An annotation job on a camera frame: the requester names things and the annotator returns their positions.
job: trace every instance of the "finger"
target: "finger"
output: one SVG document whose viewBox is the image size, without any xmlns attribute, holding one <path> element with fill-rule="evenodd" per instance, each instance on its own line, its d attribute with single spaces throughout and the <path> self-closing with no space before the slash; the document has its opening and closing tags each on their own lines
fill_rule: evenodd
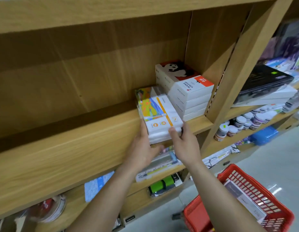
<svg viewBox="0 0 299 232">
<path fill-rule="evenodd" d="M 162 150 L 164 149 L 163 145 L 159 145 L 156 147 L 151 148 L 151 156 L 154 158 L 156 155 L 158 155 Z"/>
<path fill-rule="evenodd" d="M 173 143 L 180 142 L 181 138 L 178 136 L 178 133 L 174 127 L 169 128 L 170 136 L 173 140 Z"/>
<path fill-rule="evenodd" d="M 190 131 L 189 125 L 187 124 L 187 122 L 183 121 L 183 135 L 182 135 L 182 138 L 185 139 L 185 137 L 187 135 L 190 135 L 190 134 L 191 134 L 191 131 Z"/>
<path fill-rule="evenodd" d="M 145 124 L 144 120 L 141 120 L 141 125 L 140 125 L 140 136 L 141 137 L 148 137 L 148 133 L 147 133 L 147 127 Z"/>
</svg>

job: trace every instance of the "forearm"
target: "forearm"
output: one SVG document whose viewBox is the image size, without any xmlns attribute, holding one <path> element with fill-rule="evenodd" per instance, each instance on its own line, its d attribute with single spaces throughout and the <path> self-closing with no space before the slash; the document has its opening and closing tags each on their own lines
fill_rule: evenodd
<svg viewBox="0 0 299 232">
<path fill-rule="evenodd" d="M 202 202 L 218 232 L 262 231 L 254 217 L 235 199 L 202 161 L 188 167 Z"/>
<path fill-rule="evenodd" d="M 101 191 L 68 228 L 67 232 L 112 231 L 136 172 L 122 164 Z"/>
</svg>

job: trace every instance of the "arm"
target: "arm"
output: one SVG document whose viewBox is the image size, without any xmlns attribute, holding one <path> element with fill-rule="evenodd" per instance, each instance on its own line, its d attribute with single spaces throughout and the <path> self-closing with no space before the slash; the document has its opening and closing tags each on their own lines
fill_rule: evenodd
<svg viewBox="0 0 299 232">
<path fill-rule="evenodd" d="M 67 229 L 67 232 L 112 231 L 128 190 L 136 175 L 151 163 L 163 146 L 151 148 L 144 121 L 131 143 L 127 158 L 89 205 Z"/>
<path fill-rule="evenodd" d="M 188 168 L 217 232 L 265 232 L 255 218 L 234 198 L 203 163 L 197 138 L 188 125 L 180 138 L 170 128 L 176 156 Z"/>
</svg>

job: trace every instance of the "black case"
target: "black case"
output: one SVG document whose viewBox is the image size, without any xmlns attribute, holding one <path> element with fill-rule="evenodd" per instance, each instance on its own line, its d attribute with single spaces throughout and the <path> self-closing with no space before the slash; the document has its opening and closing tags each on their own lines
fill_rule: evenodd
<svg viewBox="0 0 299 232">
<path fill-rule="evenodd" d="M 273 93 L 282 85 L 289 84 L 293 79 L 293 76 L 284 72 L 264 64 L 257 64 L 243 85 L 234 104 Z"/>
</svg>

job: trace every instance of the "hand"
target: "hand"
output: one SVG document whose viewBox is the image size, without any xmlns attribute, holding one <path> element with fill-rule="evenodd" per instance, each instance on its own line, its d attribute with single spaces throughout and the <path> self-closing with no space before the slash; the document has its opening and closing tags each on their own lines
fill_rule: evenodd
<svg viewBox="0 0 299 232">
<path fill-rule="evenodd" d="M 152 159 L 163 150 L 163 145 L 152 148 L 149 144 L 145 121 L 141 121 L 140 131 L 132 141 L 124 164 L 136 171 L 136 174 L 147 167 Z"/>
<path fill-rule="evenodd" d="M 178 136 L 177 131 L 173 127 L 169 129 L 169 132 L 173 140 L 175 154 L 187 168 L 202 161 L 197 138 L 190 131 L 186 122 L 184 122 L 181 137 Z"/>
</svg>

